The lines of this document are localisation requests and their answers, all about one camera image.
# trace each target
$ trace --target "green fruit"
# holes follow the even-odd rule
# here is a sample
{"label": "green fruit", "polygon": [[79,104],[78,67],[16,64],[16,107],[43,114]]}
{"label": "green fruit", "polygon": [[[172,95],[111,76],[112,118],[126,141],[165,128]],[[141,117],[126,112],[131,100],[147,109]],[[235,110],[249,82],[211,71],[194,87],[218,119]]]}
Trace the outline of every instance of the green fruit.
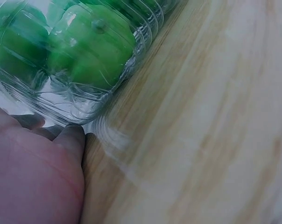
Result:
{"label": "green fruit", "polygon": [[49,35],[48,67],[54,77],[109,90],[136,46],[129,24],[102,5],[74,5]]}
{"label": "green fruit", "polygon": [[64,12],[76,3],[79,3],[79,0],[50,0],[47,12],[48,25],[54,27]]}
{"label": "green fruit", "polygon": [[17,78],[32,89],[42,85],[45,76],[46,19],[24,1],[0,5],[0,81],[14,84]]}
{"label": "green fruit", "polygon": [[143,26],[147,19],[152,15],[150,9],[136,0],[83,0],[83,3],[92,5],[106,5],[116,9],[127,17],[135,26]]}

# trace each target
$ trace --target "wooden table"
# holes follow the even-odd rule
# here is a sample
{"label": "wooden table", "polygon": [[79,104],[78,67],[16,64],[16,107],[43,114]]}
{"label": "wooden table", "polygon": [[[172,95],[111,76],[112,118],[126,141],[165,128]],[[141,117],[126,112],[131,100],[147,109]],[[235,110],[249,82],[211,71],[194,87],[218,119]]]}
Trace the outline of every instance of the wooden table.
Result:
{"label": "wooden table", "polygon": [[115,99],[82,224],[282,224],[282,0],[183,0]]}

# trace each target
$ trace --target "plastic container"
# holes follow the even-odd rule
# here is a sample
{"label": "plastic container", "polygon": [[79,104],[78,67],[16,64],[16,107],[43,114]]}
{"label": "plastic container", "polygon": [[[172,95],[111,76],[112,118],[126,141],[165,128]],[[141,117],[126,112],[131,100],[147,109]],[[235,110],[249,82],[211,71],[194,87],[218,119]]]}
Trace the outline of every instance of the plastic container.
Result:
{"label": "plastic container", "polygon": [[0,0],[0,89],[86,124],[145,57],[177,0]]}

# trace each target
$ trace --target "wooden surface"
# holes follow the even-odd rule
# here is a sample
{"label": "wooden surface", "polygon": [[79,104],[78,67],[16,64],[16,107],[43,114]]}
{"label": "wooden surface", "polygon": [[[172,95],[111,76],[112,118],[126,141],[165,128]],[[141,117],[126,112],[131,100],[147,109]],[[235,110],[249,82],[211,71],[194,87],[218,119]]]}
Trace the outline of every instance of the wooden surface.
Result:
{"label": "wooden surface", "polygon": [[282,224],[282,0],[184,1],[116,98],[82,224]]}

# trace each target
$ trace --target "hand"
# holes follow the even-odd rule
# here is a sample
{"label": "hand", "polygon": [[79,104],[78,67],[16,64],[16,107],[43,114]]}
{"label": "hand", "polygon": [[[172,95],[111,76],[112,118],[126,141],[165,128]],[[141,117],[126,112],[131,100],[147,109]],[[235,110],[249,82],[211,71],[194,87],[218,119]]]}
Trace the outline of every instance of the hand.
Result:
{"label": "hand", "polygon": [[0,109],[0,224],[77,224],[84,196],[79,126],[41,128]]}

